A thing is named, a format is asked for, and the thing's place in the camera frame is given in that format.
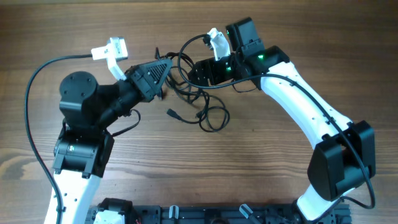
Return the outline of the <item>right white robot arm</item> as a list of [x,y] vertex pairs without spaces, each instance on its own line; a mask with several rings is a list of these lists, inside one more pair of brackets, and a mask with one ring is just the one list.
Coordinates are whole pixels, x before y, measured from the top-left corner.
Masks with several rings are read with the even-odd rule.
[[214,53],[189,73],[191,85],[217,89],[252,81],[297,123],[313,153],[307,169],[309,187],[293,204],[291,221],[316,223],[349,193],[366,185],[376,173],[375,137],[365,121],[352,122],[330,106],[298,73],[278,46],[266,47],[247,17],[211,29],[202,39]]

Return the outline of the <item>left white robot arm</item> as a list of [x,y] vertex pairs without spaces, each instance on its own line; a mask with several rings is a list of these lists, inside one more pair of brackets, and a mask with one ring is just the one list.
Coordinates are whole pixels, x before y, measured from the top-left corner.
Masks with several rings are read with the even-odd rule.
[[53,162],[54,179],[63,204],[50,199],[46,223],[83,223],[100,185],[113,148],[107,128],[133,107],[162,94],[162,85],[172,67],[164,58],[131,66],[124,78],[112,85],[99,85],[88,72],[74,72],[60,84],[60,111],[64,115]]

